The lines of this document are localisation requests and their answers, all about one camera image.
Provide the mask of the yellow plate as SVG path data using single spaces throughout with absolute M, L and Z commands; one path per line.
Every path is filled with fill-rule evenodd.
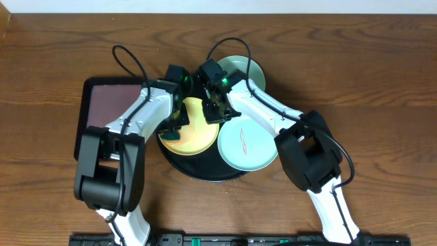
M 171 139 L 166 134 L 158 137 L 166 149 L 179 155 L 190 156 L 207 150 L 216 140 L 219 124 L 208 124 L 203 115 L 202 99 L 188 97 L 184 99 L 189 124 L 176 131 L 179 139 Z

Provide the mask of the light blue plate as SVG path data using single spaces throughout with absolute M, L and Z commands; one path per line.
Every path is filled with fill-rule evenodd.
M 229 166 L 245 172 L 267 167 L 278 155 L 274 137 L 246 115 L 224 123 L 218 151 Z
M 217 61 L 217 64 L 228 74 L 231 74 L 235 70 L 246 72 L 248 58 L 241 55 L 231 55 L 224 57 Z M 262 91 L 266 90 L 266 78 L 261 67 L 251 60 L 249 68 L 249 78 L 258 86 Z

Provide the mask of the green yellow sponge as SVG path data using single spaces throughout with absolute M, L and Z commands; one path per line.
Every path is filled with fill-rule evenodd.
M 161 133 L 160 138 L 165 141 L 178 141 L 180 140 L 180 133 L 178 131 Z

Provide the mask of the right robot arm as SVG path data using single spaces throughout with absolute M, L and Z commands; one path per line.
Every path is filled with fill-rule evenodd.
M 340 163 L 354 164 L 336 141 L 317 111 L 291 109 L 263 90 L 242 71 L 231 74 L 199 72 L 207 94 L 206 120 L 224 122 L 239 115 L 254 120 L 269 132 L 276 145 L 283 170 L 290 181 L 306 191 L 322 222 L 325 239 L 353 245 L 360 230 L 353 222 L 342 188 L 353 178 L 341 179 Z

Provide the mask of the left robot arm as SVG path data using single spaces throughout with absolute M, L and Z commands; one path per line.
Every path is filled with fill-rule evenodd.
M 145 178 L 145 143 L 164 122 L 166 130 L 185 112 L 189 78 L 145 81 L 137 99 L 106 126 L 81 135 L 74 196 L 109 224 L 118 245 L 146 245 L 150 225 L 139 201 Z

